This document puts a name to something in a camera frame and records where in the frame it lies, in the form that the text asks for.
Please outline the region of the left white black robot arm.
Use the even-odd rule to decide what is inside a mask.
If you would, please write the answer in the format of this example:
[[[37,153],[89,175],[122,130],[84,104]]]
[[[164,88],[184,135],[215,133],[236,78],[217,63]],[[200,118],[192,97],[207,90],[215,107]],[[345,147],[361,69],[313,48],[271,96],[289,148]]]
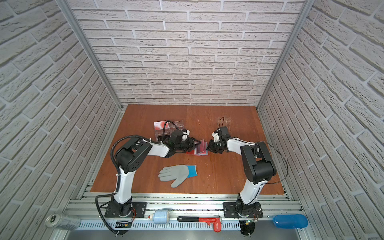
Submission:
[[[134,175],[147,156],[170,158],[191,152],[201,145],[201,141],[190,137],[190,131],[178,128],[172,121],[165,121],[161,129],[160,142],[132,135],[121,138],[112,146],[110,155],[117,170],[116,190],[101,197],[111,197],[107,210],[114,212],[115,216],[125,217],[131,212]]]

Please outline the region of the red leather card holder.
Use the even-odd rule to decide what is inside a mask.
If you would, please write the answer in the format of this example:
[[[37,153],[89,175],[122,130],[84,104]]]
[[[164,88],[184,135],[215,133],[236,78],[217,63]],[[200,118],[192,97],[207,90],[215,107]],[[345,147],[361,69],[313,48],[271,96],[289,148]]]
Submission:
[[[208,143],[205,140],[200,140],[200,144],[197,146],[197,148],[193,149],[190,152],[187,152],[187,155],[192,156],[207,156],[208,155]]]

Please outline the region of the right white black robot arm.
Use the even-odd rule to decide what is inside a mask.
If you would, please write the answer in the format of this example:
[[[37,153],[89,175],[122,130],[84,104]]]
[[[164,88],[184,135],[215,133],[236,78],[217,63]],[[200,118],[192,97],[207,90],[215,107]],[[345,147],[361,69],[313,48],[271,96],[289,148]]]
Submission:
[[[219,127],[212,133],[213,139],[209,141],[207,150],[213,154],[236,153],[242,157],[246,182],[242,191],[238,194],[235,209],[238,215],[248,216],[256,211],[260,213],[258,198],[264,186],[282,183],[283,179],[272,182],[277,175],[277,167],[274,163],[269,147],[273,147],[266,141],[248,142],[231,137],[229,130],[224,126],[224,117],[219,120]]]

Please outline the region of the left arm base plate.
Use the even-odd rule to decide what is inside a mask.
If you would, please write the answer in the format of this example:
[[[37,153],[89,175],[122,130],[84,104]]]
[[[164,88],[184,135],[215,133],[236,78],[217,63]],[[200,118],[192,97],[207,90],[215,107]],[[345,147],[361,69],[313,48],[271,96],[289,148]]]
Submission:
[[[143,218],[146,208],[147,202],[129,202],[119,204],[117,202],[110,201],[108,202],[104,216],[106,218],[133,218],[134,214],[136,214],[136,218]]]

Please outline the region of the clear acrylic card organizer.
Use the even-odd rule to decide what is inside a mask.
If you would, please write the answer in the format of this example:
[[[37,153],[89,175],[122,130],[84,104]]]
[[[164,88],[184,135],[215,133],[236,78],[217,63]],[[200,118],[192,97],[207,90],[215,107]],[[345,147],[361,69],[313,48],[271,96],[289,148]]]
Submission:
[[[165,126],[165,130],[159,130],[159,131],[155,131],[155,137],[157,139],[158,142],[162,141],[163,140],[163,136],[165,136],[165,138],[169,138],[171,136],[171,133],[176,130],[176,127],[178,127],[178,129],[182,130],[184,128],[184,121],[174,121],[173,122],[174,124],[172,123],[167,123],[168,126],[166,128]]]

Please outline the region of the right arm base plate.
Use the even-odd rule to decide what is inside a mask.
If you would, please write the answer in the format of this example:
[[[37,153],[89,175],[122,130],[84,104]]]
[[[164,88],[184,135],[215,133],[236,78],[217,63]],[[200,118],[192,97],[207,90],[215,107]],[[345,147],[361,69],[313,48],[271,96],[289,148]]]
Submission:
[[[259,202],[251,205],[243,205],[241,202],[224,202],[223,203],[225,218],[263,218],[263,210]]]

